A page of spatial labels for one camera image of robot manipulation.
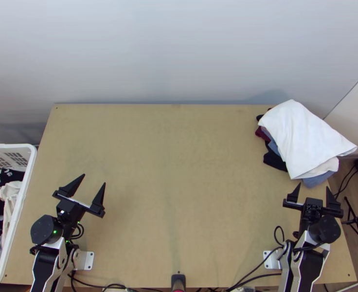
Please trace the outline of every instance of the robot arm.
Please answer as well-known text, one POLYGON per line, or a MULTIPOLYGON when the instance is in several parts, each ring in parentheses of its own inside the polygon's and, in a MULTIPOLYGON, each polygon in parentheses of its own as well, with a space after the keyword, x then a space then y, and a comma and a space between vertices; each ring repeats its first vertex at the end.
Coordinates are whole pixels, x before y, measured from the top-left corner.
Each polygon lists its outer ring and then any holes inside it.
POLYGON ((283 200, 283 207, 301 212, 299 231, 294 233, 298 240, 284 241, 282 249, 271 254, 264 263, 266 269, 282 270, 278 292, 311 292, 329 256, 330 244, 341 235, 335 217, 342 218, 343 210, 330 189, 326 189, 324 207, 322 200, 313 198, 306 198, 304 204, 297 203, 300 186, 283 200))
POLYGON ((60 292, 72 270, 91 270, 94 253, 84 252, 73 244, 72 235, 75 229, 80 230, 80 220, 85 212, 98 217, 105 215, 103 198, 105 183, 98 191, 91 206, 78 202, 71 197, 77 191, 84 174, 53 193, 60 200, 56 207, 57 217, 44 215, 31 228, 32 242, 36 244, 30 252, 34 254, 31 292, 60 292))

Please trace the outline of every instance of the folded clothes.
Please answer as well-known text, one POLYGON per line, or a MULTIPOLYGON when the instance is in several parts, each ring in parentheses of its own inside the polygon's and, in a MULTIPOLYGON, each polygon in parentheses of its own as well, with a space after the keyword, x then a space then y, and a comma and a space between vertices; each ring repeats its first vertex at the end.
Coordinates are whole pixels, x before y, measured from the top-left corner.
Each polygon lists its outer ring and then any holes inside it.
POLYGON ((264 154, 263 162, 269 166, 272 166, 276 169, 287 172, 286 163, 278 156, 272 149, 269 147, 269 142, 265 141, 268 153, 264 154))
POLYGON ((304 182, 304 185, 306 187, 312 188, 312 187, 315 187, 315 186, 323 183, 324 181, 326 181, 334 173, 335 173, 334 171, 328 171, 328 172, 326 172, 324 174, 318 175, 318 176, 313 177, 313 178, 302 179, 302 181, 304 182))
POLYGON ((257 130, 256 130, 256 132, 255 132, 255 135, 256 135, 257 137, 262 138, 264 141, 267 141, 267 142, 271 141, 271 140, 267 137, 267 135, 264 134, 264 132, 261 130, 260 127, 257 128, 257 130))
MULTIPOLYGON (((267 131, 266 128, 261 127, 261 130, 264 134, 267 135, 267 137, 270 138, 271 142, 268 143, 268 148, 271 149, 273 152, 275 152, 276 155, 280 156, 280 153, 278 151, 278 146, 276 145, 275 140, 271 136, 271 134, 267 131)), ((305 178, 302 179, 304 185, 308 188, 315 187, 324 181, 326 181, 328 178, 330 178, 335 172, 334 171, 327 171, 324 174, 312 177, 312 178, 305 178)))
POLYGON ((268 144, 268 147, 271 148, 271 150, 273 152, 275 152, 275 154, 277 154, 278 156, 280 156, 279 150, 278 150, 278 146, 275 142, 275 140, 273 139, 273 137, 271 136, 271 134, 267 131, 266 128, 261 127, 261 131, 266 134, 266 136, 270 139, 270 142, 268 144))
POLYGON ((274 138, 291 179, 337 171, 337 156, 357 149, 324 120, 294 100, 267 111, 258 125, 265 127, 274 138))

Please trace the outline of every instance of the cable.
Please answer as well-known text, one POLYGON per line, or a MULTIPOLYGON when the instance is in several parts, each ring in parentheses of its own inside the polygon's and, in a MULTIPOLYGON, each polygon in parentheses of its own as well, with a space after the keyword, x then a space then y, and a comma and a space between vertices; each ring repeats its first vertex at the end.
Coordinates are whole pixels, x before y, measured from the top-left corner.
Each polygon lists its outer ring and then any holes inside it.
POLYGON ((339 187, 339 191, 338 191, 336 194, 334 194, 334 197, 335 197, 336 200, 337 200, 337 198, 339 197, 340 193, 343 192, 343 191, 346 189, 346 187, 348 186, 348 183, 349 183, 349 181, 351 180, 351 178, 358 172, 358 171, 356 170, 356 171, 350 176, 350 178, 349 178, 349 180, 347 181, 345 187, 343 188, 342 185, 343 185, 345 179, 348 177, 348 175, 352 172, 352 170, 353 170, 354 168, 355 168, 355 165, 352 166, 352 168, 348 171, 348 173, 346 174, 346 176, 344 176, 344 178, 342 179, 341 184, 340 184, 340 187, 339 187))
POLYGON ((349 184, 350 180, 353 178, 353 176, 354 176, 355 174, 357 174, 357 173, 358 173, 358 170, 356 170, 356 171, 349 177, 348 181, 346 182, 345 187, 344 187, 342 190, 339 190, 339 191, 338 191, 338 193, 337 193, 336 196, 335 196, 336 200, 337 200, 337 198, 339 197, 340 193, 342 193, 342 192, 346 189, 346 187, 348 186, 348 184, 349 184))
POLYGON ((276 238, 276 231, 277 231, 278 229, 280 229, 280 231, 282 232, 282 242, 285 241, 285 233, 284 233, 284 231, 283 231, 283 228, 282 228, 281 226, 279 226, 279 225, 276 226, 275 229, 274 229, 274 231, 273 231, 273 238, 275 239, 275 241, 276 241, 277 244, 279 244, 281 247, 283 247, 283 244, 281 244, 281 243, 279 242, 279 240, 276 238))
POLYGON ((317 243, 316 245, 312 245, 312 246, 294 248, 292 251, 295 253, 296 252, 304 252, 304 251, 312 251, 321 245, 323 245, 323 242, 317 243))
POLYGON ((72 271, 71 276, 71 288, 73 292, 76 292, 75 286, 73 285, 73 276, 75 275, 76 271, 72 271))
POLYGON ((73 281, 75 281, 75 282, 78 282, 78 283, 80 283, 80 284, 82 284, 82 285, 85 285, 85 286, 89 286, 89 287, 93 287, 93 288, 101 288, 101 289, 126 289, 126 286, 124 286, 124 285, 122 285, 122 284, 116 284, 116 283, 113 283, 113 284, 110 284, 110 285, 107 285, 107 286, 99 286, 99 285, 93 285, 93 284, 88 284, 88 283, 85 283, 85 282, 83 282, 83 281, 81 281, 81 280, 79 280, 79 279, 76 279, 75 277, 74 277, 74 275, 75 275, 75 272, 76 271, 72 271, 72 274, 71 275, 67 275, 68 277, 70 277, 71 278, 71 283, 73 282, 73 281))
POLYGON ((256 280, 256 279, 260 279, 260 278, 264 278, 264 277, 270 277, 270 276, 280 276, 281 274, 282 274, 282 273, 259 275, 259 276, 253 277, 253 278, 251 278, 251 279, 249 279, 249 280, 246 280, 246 281, 240 283, 240 285, 238 285, 236 288, 242 287, 242 286, 244 286, 245 284, 247 284, 247 283, 249 283, 249 282, 252 282, 252 281, 254 281, 254 280, 256 280))
POLYGON ((85 233, 85 228, 83 227, 82 224, 79 223, 79 224, 76 226, 76 228, 78 229, 79 233, 78 233, 77 235, 71 236, 70 239, 79 239, 79 238, 81 238, 81 237, 83 236, 83 234, 85 233))
POLYGON ((159 289, 153 289, 153 288, 141 288, 141 289, 145 289, 145 290, 151 290, 151 291, 156 291, 156 292, 163 292, 159 289))
POLYGON ((236 284, 234 284, 233 286, 231 286, 230 288, 227 288, 226 291, 230 292, 238 287, 241 287, 241 281, 244 280, 246 277, 248 277, 250 274, 252 274, 253 272, 255 272, 262 264, 265 263, 265 261, 271 256, 271 254, 273 254, 275 251, 277 251, 278 249, 281 249, 280 246, 274 248, 264 259, 263 261, 256 267, 254 268, 252 271, 250 271, 248 274, 246 274, 245 276, 243 276, 236 284))

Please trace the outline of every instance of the white towel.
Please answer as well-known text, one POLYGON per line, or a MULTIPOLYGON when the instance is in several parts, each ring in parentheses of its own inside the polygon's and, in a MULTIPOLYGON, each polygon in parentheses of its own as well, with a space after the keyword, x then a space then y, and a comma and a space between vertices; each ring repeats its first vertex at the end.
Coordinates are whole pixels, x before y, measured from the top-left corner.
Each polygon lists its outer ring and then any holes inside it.
POLYGON ((267 111, 259 121, 274 138, 291 179, 337 171, 339 160, 357 146, 292 99, 267 111))

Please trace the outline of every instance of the power cord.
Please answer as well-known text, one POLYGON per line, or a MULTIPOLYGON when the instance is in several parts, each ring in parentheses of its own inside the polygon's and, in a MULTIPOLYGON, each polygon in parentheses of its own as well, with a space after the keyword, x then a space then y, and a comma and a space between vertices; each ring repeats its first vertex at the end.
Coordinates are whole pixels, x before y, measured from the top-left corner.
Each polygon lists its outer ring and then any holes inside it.
POLYGON ((349 172, 346 174, 346 176, 342 179, 341 184, 340 184, 340 187, 339 187, 339 191, 338 191, 336 194, 334 194, 334 197, 335 197, 336 200, 337 200, 337 198, 339 197, 340 193, 343 192, 343 191, 347 188, 347 186, 348 186, 350 180, 353 178, 353 176, 358 173, 358 171, 356 170, 356 171, 349 177, 349 179, 348 179, 348 181, 347 181, 345 187, 344 187, 344 188, 342 187, 342 184, 344 183, 345 179, 348 177, 348 175, 352 172, 352 170, 353 170, 354 168, 355 168, 355 166, 353 165, 352 168, 349 170, 349 172))
POLYGON ((259 276, 256 276, 256 277, 253 277, 253 278, 250 278, 242 283, 240 283, 240 285, 238 285, 236 288, 239 288, 241 286, 244 286, 245 284, 248 284, 249 282, 252 282, 256 279, 259 279, 259 278, 264 278, 264 277, 271 277, 271 276, 280 276, 282 273, 273 273, 273 274, 263 274, 263 275, 259 275, 259 276))
POLYGON ((317 243, 316 245, 312 245, 312 246, 298 247, 298 248, 294 248, 293 252, 296 253, 296 252, 303 252, 303 251, 312 251, 321 245, 323 245, 323 242, 317 243))
POLYGON ((85 233, 85 228, 83 227, 82 224, 78 223, 78 225, 76 226, 76 229, 79 231, 79 233, 77 235, 72 235, 71 236, 71 240, 73 239, 79 239, 83 236, 83 234, 85 233))
POLYGON ((100 288, 100 289, 104 289, 103 291, 105 291, 106 289, 123 289, 125 290, 126 289, 126 286, 122 285, 122 284, 117 284, 117 283, 113 283, 113 284, 109 284, 107 286, 99 286, 99 285, 93 285, 93 284, 89 284, 89 283, 85 283, 79 279, 76 279, 75 278, 75 273, 76 271, 72 271, 71 275, 67 275, 68 277, 71 278, 71 288, 72 288, 72 291, 73 292, 77 292, 76 289, 75 289, 75 286, 73 284, 73 282, 78 282, 82 285, 85 285, 85 286, 88 286, 88 287, 92 287, 92 288, 100 288))
POLYGON ((153 289, 153 288, 141 288, 141 289, 145 289, 145 290, 150 290, 150 291, 156 291, 156 292, 163 292, 159 289, 153 289))
POLYGON ((243 281, 246 277, 248 277, 250 274, 252 274, 253 272, 255 272, 258 268, 260 268, 261 265, 264 264, 265 261, 271 256, 271 254, 273 254, 274 252, 276 252, 278 249, 281 249, 281 248, 282 248, 282 247, 280 247, 280 246, 274 248, 274 249, 264 258, 264 260, 263 260, 260 264, 257 265, 256 268, 254 268, 254 269, 253 269, 252 271, 250 271, 248 274, 246 274, 245 276, 243 276, 236 284, 234 284, 233 286, 227 288, 226 291, 227 291, 227 292, 230 292, 230 291, 232 291, 232 290, 234 290, 234 289, 236 289, 236 288, 238 288, 238 287, 241 287, 241 286, 243 285, 243 284, 242 284, 242 281, 243 281))
POLYGON ((280 231, 282 232, 282 242, 285 241, 285 233, 284 233, 284 231, 283 231, 283 228, 282 228, 281 226, 279 226, 279 225, 276 226, 276 227, 275 227, 275 230, 273 231, 273 238, 275 239, 275 241, 276 241, 277 244, 279 244, 281 247, 283 247, 283 244, 281 244, 281 243, 279 242, 279 240, 276 238, 276 231, 277 231, 278 229, 280 229, 280 231))

